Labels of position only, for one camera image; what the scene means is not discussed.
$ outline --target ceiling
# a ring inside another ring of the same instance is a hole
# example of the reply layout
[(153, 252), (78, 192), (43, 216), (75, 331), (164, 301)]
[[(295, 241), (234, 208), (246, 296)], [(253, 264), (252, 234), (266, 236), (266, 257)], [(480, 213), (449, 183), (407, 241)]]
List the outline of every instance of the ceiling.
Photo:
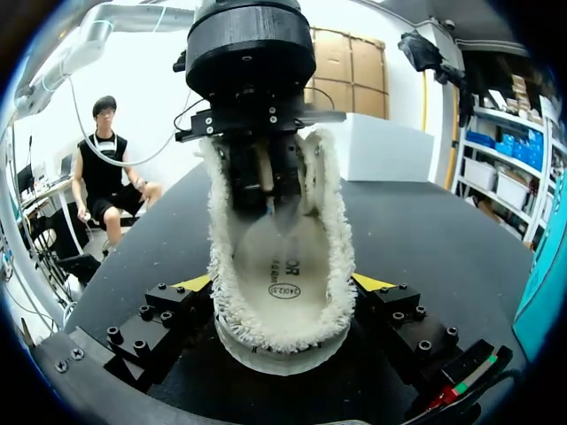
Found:
[(380, 5), (416, 24), (431, 17), (455, 23), (454, 38), (516, 42), (506, 21), (486, 0), (384, 0)]

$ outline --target young man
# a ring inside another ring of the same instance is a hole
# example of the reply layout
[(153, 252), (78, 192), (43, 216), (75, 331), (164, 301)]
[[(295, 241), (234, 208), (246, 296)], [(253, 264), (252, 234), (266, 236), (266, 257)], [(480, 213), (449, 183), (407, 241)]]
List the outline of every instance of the young man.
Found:
[[(128, 142), (113, 132), (115, 113), (114, 97), (98, 99), (92, 108), (97, 131), (89, 139), (108, 158), (128, 162)], [(145, 182), (131, 166), (125, 166), (124, 171), (130, 180), (128, 186), (122, 185), (122, 167), (104, 162), (84, 140), (79, 143), (73, 179), (73, 195), (79, 210), (77, 215), (79, 220), (85, 221), (89, 211), (93, 220), (104, 223), (108, 240), (113, 247), (122, 238), (119, 209), (136, 215), (145, 200), (148, 201), (149, 208), (161, 196), (161, 186), (158, 183)], [(82, 201), (81, 179), (87, 187), (86, 205)]]

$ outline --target black table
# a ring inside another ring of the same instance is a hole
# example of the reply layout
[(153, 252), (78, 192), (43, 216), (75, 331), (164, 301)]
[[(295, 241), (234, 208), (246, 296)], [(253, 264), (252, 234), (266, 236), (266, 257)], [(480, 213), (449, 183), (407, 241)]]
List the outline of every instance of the black table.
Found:
[[(209, 181), (198, 166), (126, 234), (100, 267), (67, 323), (101, 342), (106, 329), (136, 313), (144, 292), (206, 272)], [(429, 183), (344, 182), (357, 272), (422, 293), (423, 304), (460, 330), (460, 346), (479, 338), (507, 345), (511, 367), (525, 357), (511, 325), (531, 253), (482, 212)], [(489, 411), (509, 383), (482, 398)], [(360, 419), (400, 423), (416, 395), (384, 355), (368, 350), (353, 325), (339, 352), (302, 375), (256, 373), (233, 360), (210, 327), (149, 394), (196, 414), (240, 423), (320, 423)]]

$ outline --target shoe insole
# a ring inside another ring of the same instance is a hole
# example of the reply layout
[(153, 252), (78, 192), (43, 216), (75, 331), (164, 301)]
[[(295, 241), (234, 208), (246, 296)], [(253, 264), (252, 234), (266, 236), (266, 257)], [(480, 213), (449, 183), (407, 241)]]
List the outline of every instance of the shoe insole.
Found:
[(234, 266), (247, 304), (274, 332), (314, 326), (327, 306), (329, 243), (316, 217), (298, 214), (280, 230), (264, 216), (239, 241)]

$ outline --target yellow pole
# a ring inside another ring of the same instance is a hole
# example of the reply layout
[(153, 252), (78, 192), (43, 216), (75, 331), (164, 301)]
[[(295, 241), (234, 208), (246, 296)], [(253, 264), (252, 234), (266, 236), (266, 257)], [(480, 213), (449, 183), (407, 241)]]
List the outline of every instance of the yellow pole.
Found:
[(425, 71), (422, 72), (423, 75), (423, 112), (422, 112), (422, 131), (427, 128), (427, 76)]
[[(458, 91), (457, 87), (453, 86), (453, 143), (456, 142), (459, 134), (459, 109), (458, 109)], [(449, 156), (449, 167), (447, 168), (447, 175), (445, 176), (445, 190), (449, 190), (451, 182), (453, 181), (454, 174), (454, 161), (457, 156), (457, 149), (451, 146), (451, 153)]]

